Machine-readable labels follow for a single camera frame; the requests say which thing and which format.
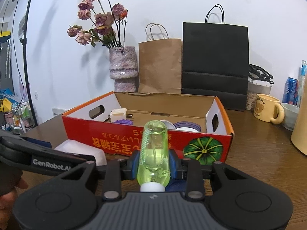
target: screw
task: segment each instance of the screw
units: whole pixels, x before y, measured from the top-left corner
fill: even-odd
[[[190,191],[188,193],[188,196],[191,198],[191,199],[199,199],[199,198],[202,198],[203,197],[203,193],[200,192],[200,191],[197,191],[197,190],[193,190],[193,191]]]
[[[114,190],[109,190],[103,194],[103,196],[107,199],[115,199],[119,196],[119,193]]]

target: pumpkin illustration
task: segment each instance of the pumpkin illustration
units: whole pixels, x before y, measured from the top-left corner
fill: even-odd
[[[218,161],[223,152],[223,145],[213,137],[193,139],[183,149],[183,156],[198,160],[202,165],[210,165]]]

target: brown paper bag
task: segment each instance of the brown paper bag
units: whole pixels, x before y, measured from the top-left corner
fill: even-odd
[[[165,30],[167,39],[161,31],[164,39],[155,40],[151,33],[151,28],[155,25],[158,27],[162,25],[154,23],[149,25],[151,25],[150,41],[139,43],[139,92],[180,94],[182,73],[181,39],[169,39]]]

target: white wall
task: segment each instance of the white wall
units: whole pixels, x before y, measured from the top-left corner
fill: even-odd
[[[70,109],[113,89],[105,47],[78,45],[66,34],[68,24],[80,24],[76,13],[81,0],[33,0],[28,25],[28,71],[39,122],[50,119],[51,108]],[[111,0],[129,9],[126,45],[146,40],[145,26],[165,26],[172,38],[182,38],[182,22],[203,22],[216,3],[223,5],[225,23],[248,26],[250,63],[274,76],[271,95],[282,98],[288,76],[297,78],[307,59],[306,0]],[[16,27],[26,10],[20,0]],[[218,22],[211,16],[209,22]],[[22,69],[21,45],[15,42]],[[13,64],[14,84],[18,86]],[[39,99],[34,99],[37,91]]]

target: cardboard box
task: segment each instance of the cardboard box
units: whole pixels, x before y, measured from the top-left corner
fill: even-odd
[[[116,108],[127,108],[134,125],[105,122]],[[127,156],[140,150],[143,126],[148,121],[194,122],[201,132],[169,130],[168,147],[180,158],[198,158],[202,164],[224,162],[234,136],[220,100],[209,96],[109,92],[65,112],[62,118],[69,139]]]

